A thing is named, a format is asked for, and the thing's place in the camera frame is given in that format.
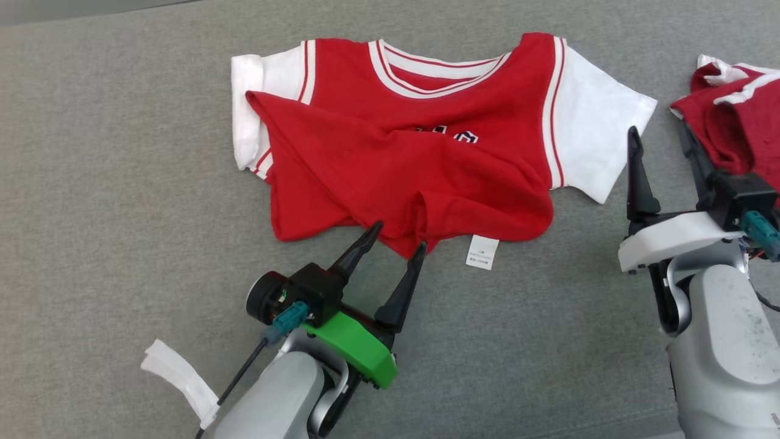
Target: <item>red jersey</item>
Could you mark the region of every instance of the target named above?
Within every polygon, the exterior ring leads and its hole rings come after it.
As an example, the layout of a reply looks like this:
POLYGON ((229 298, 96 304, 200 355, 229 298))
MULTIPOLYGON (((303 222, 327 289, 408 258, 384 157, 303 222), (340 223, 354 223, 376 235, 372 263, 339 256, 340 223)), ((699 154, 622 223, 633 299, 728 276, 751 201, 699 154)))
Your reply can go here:
POLYGON ((232 81, 236 161, 271 183, 277 237, 383 220, 406 257, 423 239, 532 239, 557 187, 604 202, 656 104, 549 34, 475 62, 305 41, 235 57, 232 81))
POLYGON ((780 70, 701 55, 691 94, 672 104, 713 164, 755 172, 780 191, 780 70))

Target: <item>white sleeve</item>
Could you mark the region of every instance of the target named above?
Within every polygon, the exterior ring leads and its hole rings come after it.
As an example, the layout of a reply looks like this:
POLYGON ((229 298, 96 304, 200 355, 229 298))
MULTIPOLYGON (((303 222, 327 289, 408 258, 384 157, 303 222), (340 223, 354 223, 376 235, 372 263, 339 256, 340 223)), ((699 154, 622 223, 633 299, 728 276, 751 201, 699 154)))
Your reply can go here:
POLYGON ((629 128, 642 134, 658 102, 620 84, 565 41, 560 47, 551 128, 560 167, 551 169, 558 173, 553 188, 576 187, 603 204, 626 165, 629 128))
POLYGON ((233 153, 240 170, 249 168, 265 179, 273 164, 268 129, 246 101, 246 93, 264 91, 301 100, 304 83, 310 82, 306 78, 308 45, 313 47, 314 42, 304 41, 287 52, 270 56, 232 57, 233 153))

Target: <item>black mount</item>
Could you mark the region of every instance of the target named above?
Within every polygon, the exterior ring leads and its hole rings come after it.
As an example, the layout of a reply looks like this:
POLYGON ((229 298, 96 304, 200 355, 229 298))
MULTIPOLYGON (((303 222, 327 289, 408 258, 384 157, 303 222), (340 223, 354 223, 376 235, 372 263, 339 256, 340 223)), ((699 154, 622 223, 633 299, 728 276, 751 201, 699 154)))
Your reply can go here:
POLYGON ((681 213, 707 212, 726 231, 739 230, 742 216, 756 210, 777 227, 773 210, 778 194, 756 173, 732 175, 715 169, 687 123, 679 125, 682 153, 688 158, 693 171, 693 182, 699 201, 695 211, 661 213, 661 205, 653 196, 642 156, 644 149, 635 127, 628 132, 629 193, 626 218, 629 220, 629 236, 645 227, 669 220, 681 213))
POLYGON ((427 244, 425 241, 406 264, 406 273, 399 281, 387 302, 380 306, 371 319, 362 312, 342 303, 344 287, 363 255, 374 246, 382 230, 382 222, 375 223, 357 238, 346 252, 328 269, 314 262, 306 264, 290 277, 275 271, 257 280, 246 299, 246 312, 266 325, 297 301, 307 304, 310 311, 308 323, 321 327, 337 312, 344 312, 360 322, 379 341, 390 349, 395 334, 401 332, 406 312, 412 301, 417 278, 423 266, 427 244))

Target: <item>teal connector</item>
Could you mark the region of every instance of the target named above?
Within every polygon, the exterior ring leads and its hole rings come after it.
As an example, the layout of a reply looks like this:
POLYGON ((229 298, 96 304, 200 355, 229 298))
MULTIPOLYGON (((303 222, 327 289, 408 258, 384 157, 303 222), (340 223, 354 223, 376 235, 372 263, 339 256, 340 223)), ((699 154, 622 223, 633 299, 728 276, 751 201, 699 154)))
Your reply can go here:
POLYGON ((764 249, 767 259, 772 262, 780 260, 780 232, 763 215, 755 210, 745 213, 742 231, 764 249))
POLYGON ((277 344, 282 337, 301 326, 308 318, 309 307, 303 302, 295 302, 276 316, 272 325, 265 328, 263 338, 268 339, 269 346, 277 344))

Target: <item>white arm casing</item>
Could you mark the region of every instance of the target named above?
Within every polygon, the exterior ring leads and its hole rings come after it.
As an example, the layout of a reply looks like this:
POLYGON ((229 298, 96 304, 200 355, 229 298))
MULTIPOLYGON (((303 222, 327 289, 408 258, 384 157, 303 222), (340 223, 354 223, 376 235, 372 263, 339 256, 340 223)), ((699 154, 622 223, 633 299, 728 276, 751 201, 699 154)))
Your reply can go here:
POLYGON ((780 437, 780 348, 745 273, 701 270, 690 306, 690 325, 667 347, 686 437, 780 437))
POLYGON ((277 357, 214 432, 215 439, 309 439, 307 422, 324 385, 305 352, 277 357))
POLYGON ((644 228, 620 243, 620 270, 627 272, 707 247, 721 239, 742 236, 745 236, 742 231, 723 231, 706 212, 682 213, 644 228))

